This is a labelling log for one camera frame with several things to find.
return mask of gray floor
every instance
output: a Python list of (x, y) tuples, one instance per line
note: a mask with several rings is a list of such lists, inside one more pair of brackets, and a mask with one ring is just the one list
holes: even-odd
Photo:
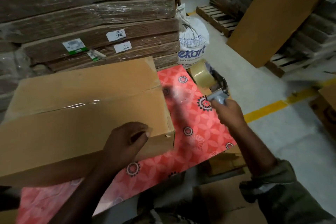
[[(254, 68), (225, 44), (226, 39), (216, 29), (203, 22), (210, 34), (205, 58), (225, 77), (233, 99), (241, 105), (244, 114), (284, 100), (315, 81), (333, 78), (323, 71), (335, 71), (336, 59), (279, 79), (264, 67)], [(324, 209), (336, 215), (336, 141), (312, 112), (309, 100), (290, 105), (249, 125), (277, 157), (292, 163), (299, 181)], [(155, 206), (190, 197), (193, 186), (210, 181), (201, 172), (199, 167), (187, 170), (183, 182), (170, 183), (171, 186), (155, 201)], [(134, 217), (137, 199), (133, 197), (116, 205), (101, 215), (98, 222), (119, 224)]]

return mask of pink patterned cloth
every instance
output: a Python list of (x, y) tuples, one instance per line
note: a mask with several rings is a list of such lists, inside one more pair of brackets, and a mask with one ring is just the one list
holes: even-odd
[[(157, 74), (176, 130), (174, 150), (131, 163), (120, 171), (101, 198), (94, 215), (236, 144), (182, 65)], [(23, 188), (16, 223), (48, 223), (80, 182)]]

